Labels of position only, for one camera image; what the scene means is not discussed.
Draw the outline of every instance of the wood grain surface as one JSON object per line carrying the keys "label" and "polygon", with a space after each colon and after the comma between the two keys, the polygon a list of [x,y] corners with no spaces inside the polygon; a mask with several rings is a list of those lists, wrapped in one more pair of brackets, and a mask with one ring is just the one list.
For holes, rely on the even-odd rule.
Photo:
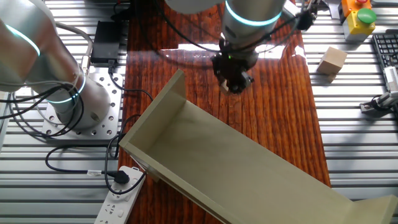
{"label": "wood grain surface", "polygon": [[[207,47],[218,46],[223,6],[189,16],[173,12],[163,2],[162,7],[187,37],[207,44]],[[310,76],[303,55],[303,40],[299,32],[283,47],[260,54],[256,66],[249,72],[255,79],[252,87],[241,95],[226,96],[220,92],[211,68],[210,57],[214,54],[199,50],[180,38],[158,16],[151,4],[141,10],[150,41],[163,58],[150,50],[136,19],[133,19],[129,25],[126,88],[142,88],[156,96],[180,68],[186,74],[189,101],[330,186]],[[289,30],[285,27],[278,31],[269,44],[285,37]],[[169,60],[185,65],[176,65]],[[150,99],[142,93],[125,93],[123,119],[142,113],[149,104]],[[119,166],[133,165],[137,166],[121,150]],[[163,181],[156,183],[148,177],[128,223],[219,221]]]}

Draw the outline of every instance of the power adapter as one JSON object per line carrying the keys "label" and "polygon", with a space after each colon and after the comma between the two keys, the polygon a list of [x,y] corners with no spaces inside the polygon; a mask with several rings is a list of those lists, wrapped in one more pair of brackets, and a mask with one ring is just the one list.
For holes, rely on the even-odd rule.
{"label": "power adapter", "polygon": [[110,60],[117,63],[122,28],[122,24],[118,22],[98,21],[91,53],[92,63],[108,63]]}

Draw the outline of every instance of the yellow box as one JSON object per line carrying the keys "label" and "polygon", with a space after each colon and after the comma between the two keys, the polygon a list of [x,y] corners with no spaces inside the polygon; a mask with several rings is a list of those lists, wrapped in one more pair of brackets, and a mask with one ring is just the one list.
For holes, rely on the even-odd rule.
{"label": "yellow box", "polygon": [[348,29],[350,34],[371,35],[376,28],[375,23],[366,24],[358,19],[358,11],[352,11],[347,17]]}

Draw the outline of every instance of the robotic arm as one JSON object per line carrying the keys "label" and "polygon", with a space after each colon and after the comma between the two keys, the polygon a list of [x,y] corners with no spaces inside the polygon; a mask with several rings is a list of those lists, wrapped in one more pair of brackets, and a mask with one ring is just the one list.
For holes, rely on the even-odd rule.
{"label": "robotic arm", "polygon": [[[184,14],[198,13],[221,2],[223,1],[166,0],[173,10]],[[246,72],[256,64],[258,54],[254,49],[263,41],[253,43],[267,37],[281,17],[285,21],[300,17],[297,28],[307,30],[316,19],[319,2],[320,0],[311,0],[303,14],[300,14],[302,11],[289,0],[225,1],[222,24],[224,39],[220,40],[220,49],[229,53],[211,59],[220,86],[227,92],[241,93],[254,81]]]}
{"label": "robotic arm", "polygon": [[[166,0],[166,3],[177,12],[192,14],[223,1]],[[222,54],[212,58],[220,85],[228,92],[241,93],[253,81],[246,72],[256,64],[258,53],[254,49],[262,44],[259,40],[270,38],[268,34],[282,16],[289,20],[299,15],[297,27],[308,29],[316,18],[318,1],[311,0],[305,13],[286,0],[225,1]],[[48,98],[61,122],[78,119],[70,111],[74,106],[76,114],[83,112],[76,129],[95,126],[108,113],[108,93],[88,77],[62,44],[47,6],[41,0],[0,0],[0,90],[16,91],[24,83],[49,81],[73,83],[73,97],[81,99],[79,105],[74,105],[66,90]],[[43,93],[55,85],[32,85],[32,88]]]}
{"label": "robotic arm", "polygon": [[[75,124],[83,112],[76,129],[85,129],[101,122],[108,113],[108,93],[86,76],[62,44],[47,6],[41,0],[0,0],[0,90],[16,91],[24,83],[37,82],[67,82],[75,86],[71,90],[75,100],[66,90],[47,98],[62,123],[72,120],[70,124]],[[42,84],[32,88],[43,93],[55,86]]]}

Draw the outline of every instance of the green button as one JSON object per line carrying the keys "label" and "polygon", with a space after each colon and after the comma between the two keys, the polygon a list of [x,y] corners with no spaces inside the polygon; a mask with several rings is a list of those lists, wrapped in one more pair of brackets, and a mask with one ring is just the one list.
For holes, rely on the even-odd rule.
{"label": "green button", "polygon": [[364,8],[358,11],[358,19],[363,23],[371,24],[372,22],[376,21],[377,16],[372,9]]}

